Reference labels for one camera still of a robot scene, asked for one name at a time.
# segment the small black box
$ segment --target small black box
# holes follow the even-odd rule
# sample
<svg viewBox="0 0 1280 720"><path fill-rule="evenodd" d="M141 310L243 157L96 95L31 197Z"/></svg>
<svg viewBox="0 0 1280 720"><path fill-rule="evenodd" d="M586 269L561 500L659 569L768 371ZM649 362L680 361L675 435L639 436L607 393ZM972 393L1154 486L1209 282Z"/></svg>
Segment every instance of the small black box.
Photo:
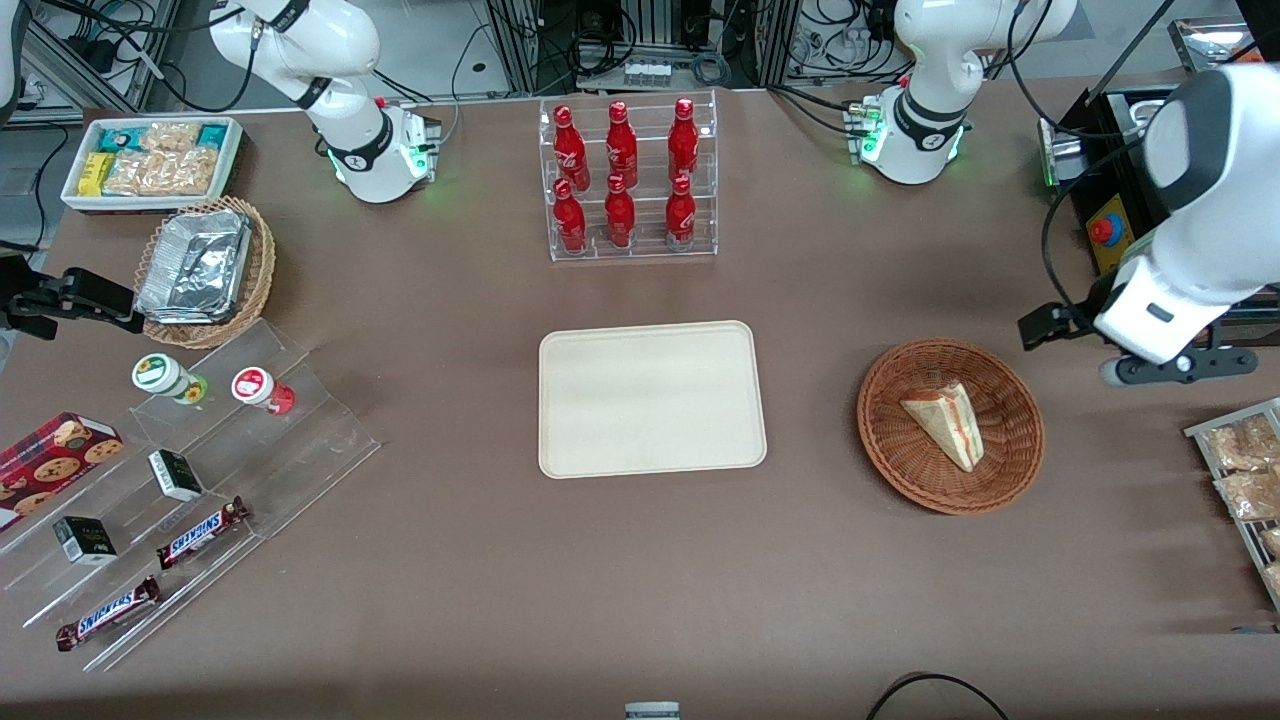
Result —
<svg viewBox="0 0 1280 720"><path fill-rule="evenodd" d="M101 520L67 515L54 523L54 534L72 562L106 565L115 560L115 547Z"/></svg>
<svg viewBox="0 0 1280 720"><path fill-rule="evenodd" d="M191 462L182 455L160 448L147 456L147 461L151 462L151 474L160 483L160 492L166 496L182 502L196 502L205 492Z"/></svg>

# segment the snickers bar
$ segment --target snickers bar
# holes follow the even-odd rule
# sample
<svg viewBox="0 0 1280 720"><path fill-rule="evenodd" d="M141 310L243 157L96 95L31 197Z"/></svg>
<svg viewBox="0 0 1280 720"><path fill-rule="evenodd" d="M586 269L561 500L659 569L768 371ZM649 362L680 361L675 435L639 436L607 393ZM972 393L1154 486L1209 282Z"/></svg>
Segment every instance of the snickers bar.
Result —
<svg viewBox="0 0 1280 720"><path fill-rule="evenodd" d="M79 643L87 641L90 635L118 623L134 610L154 602L160 602L160 585L156 579L147 575L142 584L120 597L99 607L92 615L81 618L79 623L69 623L58 629L58 650L67 652Z"/></svg>
<svg viewBox="0 0 1280 720"><path fill-rule="evenodd" d="M160 569L173 568L184 556L191 555L209 543L211 539L227 532L232 525L250 516L248 507L237 495L234 500L223 505L195 528L182 533L178 539L156 551L160 556Z"/></svg>

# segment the snack box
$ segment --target snack box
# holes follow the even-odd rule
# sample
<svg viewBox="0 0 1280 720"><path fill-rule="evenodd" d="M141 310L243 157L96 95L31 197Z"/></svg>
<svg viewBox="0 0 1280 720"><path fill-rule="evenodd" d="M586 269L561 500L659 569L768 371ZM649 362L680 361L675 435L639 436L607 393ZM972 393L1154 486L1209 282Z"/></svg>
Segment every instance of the snack box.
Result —
<svg viewBox="0 0 1280 720"><path fill-rule="evenodd" d="M111 427L63 413L0 452L0 532L123 448Z"/></svg>
<svg viewBox="0 0 1280 720"><path fill-rule="evenodd" d="M152 197L120 197L110 195L81 195L79 179L84 172L84 163L90 155L99 152L102 136L113 131L123 131L154 122L165 123L198 123L204 126L225 126L227 133L223 136L223 146L218 152L218 164L214 167L214 179L209 183L209 192L205 195L168 195ZM93 120L84 128L84 137L81 138L79 149L76 151L76 161L72 163L70 172L67 173L67 182L63 183L63 202L68 208L82 213L148 213L168 211L178 208L187 208L197 202L218 200L224 195L227 183L230 181L232 169L236 164L236 152L239 150L239 141L243 131L241 124L232 118L218 115L155 115L133 118L111 118Z"/></svg>

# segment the red button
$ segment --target red button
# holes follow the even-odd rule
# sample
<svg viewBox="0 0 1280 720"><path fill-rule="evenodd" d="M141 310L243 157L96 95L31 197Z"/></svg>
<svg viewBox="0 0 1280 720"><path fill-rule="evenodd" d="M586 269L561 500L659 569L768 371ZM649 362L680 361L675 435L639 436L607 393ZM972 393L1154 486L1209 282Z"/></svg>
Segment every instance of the red button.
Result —
<svg viewBox="0 0 1280 720"><path fill-rule="evenodd" d="M1097 242L1098 245L1103 245L1111 241L1111 236L1114 236L1116 228L1110 219L1102 218L1101 220L1093 220L1089 225L1089 240Z"/></svg>

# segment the emergency stop button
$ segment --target emergency stop button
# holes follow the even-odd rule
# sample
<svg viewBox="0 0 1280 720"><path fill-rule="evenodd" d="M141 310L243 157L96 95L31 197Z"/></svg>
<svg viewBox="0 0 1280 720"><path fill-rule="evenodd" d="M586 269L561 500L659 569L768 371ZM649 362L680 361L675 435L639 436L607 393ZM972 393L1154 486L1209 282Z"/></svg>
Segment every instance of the emergency stop button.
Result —
<svg viewBox="0 0 1280 720"><path fill-rule="evenodd" d="M1124 220L1115 213L1107 213L1089 223L1089 240L1102 247L1112 247L1124 236Z"/></svg>

